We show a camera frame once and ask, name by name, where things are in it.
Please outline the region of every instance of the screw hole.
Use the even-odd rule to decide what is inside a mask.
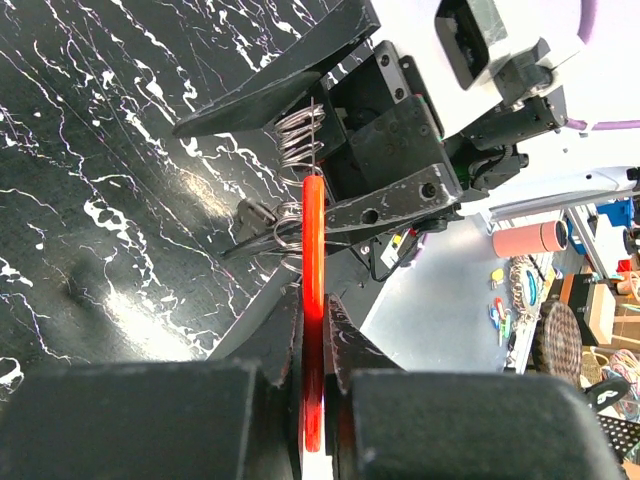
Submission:
[[[362,220],[362,223],[365,223],[367,225],[373,225],[378,221],[379,218],[380,218],[380,215],[378,214],[377,211],[375,211],[374,209],[369,209],[369,210],[365,210],[362,213],[361,220]]]
[[[427,183],[420,188],[420,195],[424,198],[433,198],[436,196],[436,187],[433,183]]]

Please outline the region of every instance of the red stick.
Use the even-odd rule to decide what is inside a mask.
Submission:
[[[302,300],[305,445],[317,452],[324,394],[324,180],[315,175],[305,178],[302,187]]]

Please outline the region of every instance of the black round mesh object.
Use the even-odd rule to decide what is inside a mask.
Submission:
[[[600,426],[609,438],[609,445],[620,463],[629,451],[640,443],[640,423],[598,415]]]

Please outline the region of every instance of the red wire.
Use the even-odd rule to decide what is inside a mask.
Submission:
[[[304,425],[307,451],[322,440],[324,394],[324,180],[309,176],[302,186],[302,301],[304,308]]]

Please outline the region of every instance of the marble countertop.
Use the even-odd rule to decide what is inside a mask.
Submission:
[[[42,365],[210,355],[276,266],[220,261],[237,203],[293,193],[268,132],[171,128],[337,3],[0,2],[0,401]]]

